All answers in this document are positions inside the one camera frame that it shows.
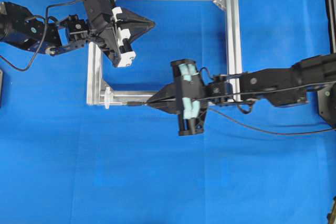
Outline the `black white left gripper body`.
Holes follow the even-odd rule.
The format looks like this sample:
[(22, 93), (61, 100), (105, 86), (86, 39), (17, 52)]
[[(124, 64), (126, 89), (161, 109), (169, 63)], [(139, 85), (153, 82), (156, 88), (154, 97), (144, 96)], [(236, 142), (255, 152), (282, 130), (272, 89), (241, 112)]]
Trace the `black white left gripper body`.
[(114, 24), (112, 5), (109, 0), (84, 0), (89, 24), (90, 41), (95, 43), (116, 68), (128, 67), (136, 54), (134, 51), (121, 52)]

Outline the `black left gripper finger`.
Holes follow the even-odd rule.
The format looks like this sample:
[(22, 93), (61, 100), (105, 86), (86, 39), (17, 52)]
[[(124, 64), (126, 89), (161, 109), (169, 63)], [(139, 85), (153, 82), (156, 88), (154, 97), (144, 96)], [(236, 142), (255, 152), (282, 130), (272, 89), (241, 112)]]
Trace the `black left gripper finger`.
[(128, 29), (130, 32), (129, 42), (134, 42), (139, 37), (154, 28), (154, 23), (126, 23), (122, 24), (122, 29)]
[(154, 25), (155, 22), (146, 18), (146, 17), (143, 17), (143, 16), (140, 16), (126, 8), (122, 8), (122, 20), (124, 22), (129, 22), (129, 23), (146, 23), (146, 24), (150, 24), (150, 25)]

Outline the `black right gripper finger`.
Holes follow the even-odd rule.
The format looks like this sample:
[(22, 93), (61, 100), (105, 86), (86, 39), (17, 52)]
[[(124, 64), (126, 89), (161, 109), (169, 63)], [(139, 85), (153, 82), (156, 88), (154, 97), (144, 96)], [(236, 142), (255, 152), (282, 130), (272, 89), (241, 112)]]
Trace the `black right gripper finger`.
[(169, 99), (175, 99), (176, 87), (174, 83), (165, 85), (160, 91), (151, 96), (147, 102), (161, 102)]
[(157, 110), (161, 110), (168, 114), (175, 114), (175, 115), (178, 114), (175, 98), (159, 99), (159, 100), (148, 99), (148, 106)]

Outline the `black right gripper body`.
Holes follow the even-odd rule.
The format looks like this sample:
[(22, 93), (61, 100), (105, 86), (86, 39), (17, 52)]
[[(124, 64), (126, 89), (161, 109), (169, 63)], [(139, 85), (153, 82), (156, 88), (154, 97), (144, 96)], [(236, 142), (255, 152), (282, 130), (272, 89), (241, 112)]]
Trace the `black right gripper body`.
[(171, 62), (175, 101), (180, 136), (204, 132), (208, 109), (205, 101), (206, 87), (194, 60), (182, 59)]

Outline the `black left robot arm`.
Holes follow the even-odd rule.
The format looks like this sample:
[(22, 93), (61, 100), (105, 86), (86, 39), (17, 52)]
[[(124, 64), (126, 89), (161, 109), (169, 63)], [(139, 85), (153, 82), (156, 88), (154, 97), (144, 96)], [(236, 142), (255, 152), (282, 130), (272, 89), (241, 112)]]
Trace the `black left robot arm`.
[(128, 67), (136, 54), (131, 44), (149, 32), (155, 22), (126, 8), (115, 0), (75, 0), (64, 6), (82, 2), (87, 19), (69, 15), (58, 20), (45, 12), (32, 14), (28, 8), (11, 2), (1, 2), (1, 42), (20, 50), (33, 52), (27, 71), (37, 54), (56, 56), (93, 43), (109, 58), (113, 66)]

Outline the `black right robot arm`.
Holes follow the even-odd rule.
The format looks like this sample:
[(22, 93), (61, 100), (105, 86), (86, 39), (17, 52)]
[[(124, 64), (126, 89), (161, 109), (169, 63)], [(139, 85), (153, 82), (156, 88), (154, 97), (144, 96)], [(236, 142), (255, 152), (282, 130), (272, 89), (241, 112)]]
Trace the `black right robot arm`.
[(260, 99), (275, 107), (304, 104), (307, 92), (319, 91), (335, 85), (335, 54), (304, 59), (290, 68), (267, 68), (255, 72), (218, 74), (209, 83), (194, 60), (171, 62), (173, 82), (151, 96), (146, 105), (177, 115), (179, 135), (196, 135), (204, 132), (209, 103), (236, 105), (241, 113), (248, 114), (241, 105), (250, 109)]

